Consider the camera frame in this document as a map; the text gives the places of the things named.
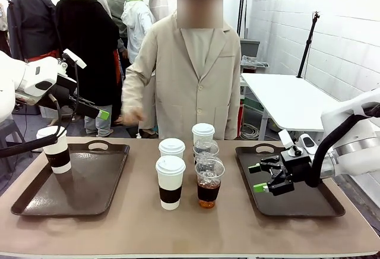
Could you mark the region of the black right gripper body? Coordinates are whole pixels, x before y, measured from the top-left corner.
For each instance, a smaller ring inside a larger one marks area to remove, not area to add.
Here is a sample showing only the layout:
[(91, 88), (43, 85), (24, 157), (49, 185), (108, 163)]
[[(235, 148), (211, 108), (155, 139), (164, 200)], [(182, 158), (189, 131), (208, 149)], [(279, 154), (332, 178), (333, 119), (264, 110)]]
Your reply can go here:
[(311, 169), (311, 158), (303, 148), (289, 148), (281, 152), (281, 161), (286, 175), (293, 182), (304, 181)]

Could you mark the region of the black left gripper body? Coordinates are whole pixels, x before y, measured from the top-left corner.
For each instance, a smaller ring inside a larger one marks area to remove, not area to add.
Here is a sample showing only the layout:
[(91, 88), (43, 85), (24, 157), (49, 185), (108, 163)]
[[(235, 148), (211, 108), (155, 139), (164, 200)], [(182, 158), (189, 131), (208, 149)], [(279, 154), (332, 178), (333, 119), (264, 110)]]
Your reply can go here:
[(39, 100), (39, 106), (56, 109), (56, 105), (49, 97), (51, 94), (57, 101), (60, 107), (68, 106), (73, 108), (75, 105), (74, 91), (76, 89), (76, 81), (58, 74), (56, 83), (47, 90), (44, 96)]

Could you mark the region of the person's right hand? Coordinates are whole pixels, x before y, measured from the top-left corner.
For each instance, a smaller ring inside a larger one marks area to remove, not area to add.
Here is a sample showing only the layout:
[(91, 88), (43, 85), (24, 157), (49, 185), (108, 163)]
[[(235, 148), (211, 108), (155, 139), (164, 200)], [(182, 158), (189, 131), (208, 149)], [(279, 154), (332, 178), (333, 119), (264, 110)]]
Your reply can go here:
[(142, 107), (123, 107), (121, 117), (122, 123), (126, 126), (138, 125), (145, 121), (145, 113)]

